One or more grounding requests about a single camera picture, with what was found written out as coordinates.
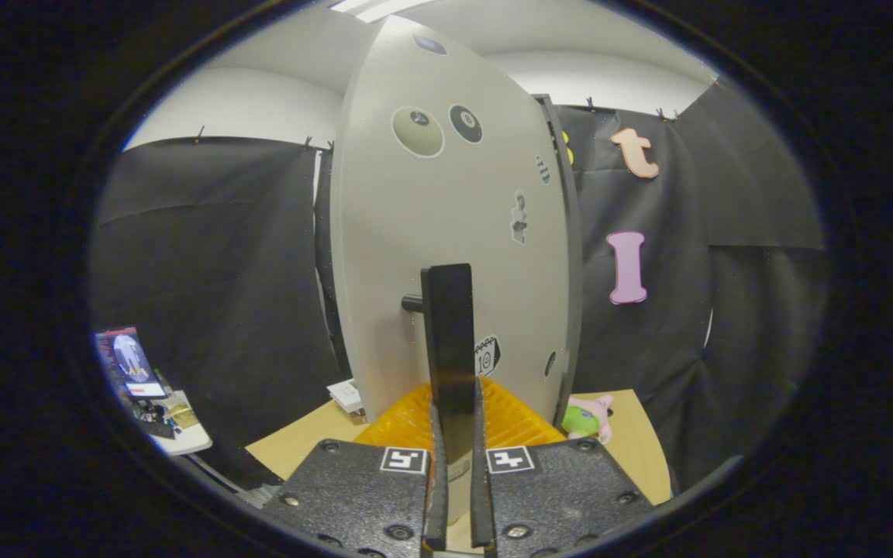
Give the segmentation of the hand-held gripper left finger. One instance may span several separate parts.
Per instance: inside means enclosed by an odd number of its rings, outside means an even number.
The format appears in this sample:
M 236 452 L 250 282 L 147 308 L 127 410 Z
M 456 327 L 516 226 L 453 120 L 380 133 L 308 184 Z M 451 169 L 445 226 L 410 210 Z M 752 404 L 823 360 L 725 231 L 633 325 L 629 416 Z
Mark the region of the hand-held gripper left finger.
M 424 384 L 357 438 L 319 439 L 263 512 L 278 529 L 343 557 L 429 557 L 446 545 L 446 471 Z

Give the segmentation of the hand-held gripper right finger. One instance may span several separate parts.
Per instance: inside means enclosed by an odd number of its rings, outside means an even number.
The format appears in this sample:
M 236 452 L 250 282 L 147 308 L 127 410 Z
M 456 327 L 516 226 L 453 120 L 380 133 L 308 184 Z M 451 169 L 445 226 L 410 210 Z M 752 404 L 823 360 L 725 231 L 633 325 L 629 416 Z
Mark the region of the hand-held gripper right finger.
M 476 382 L 471 544 L 557 557 L 616 537 L 654 505 L 605 445 L 568 438 L 500 384 Z

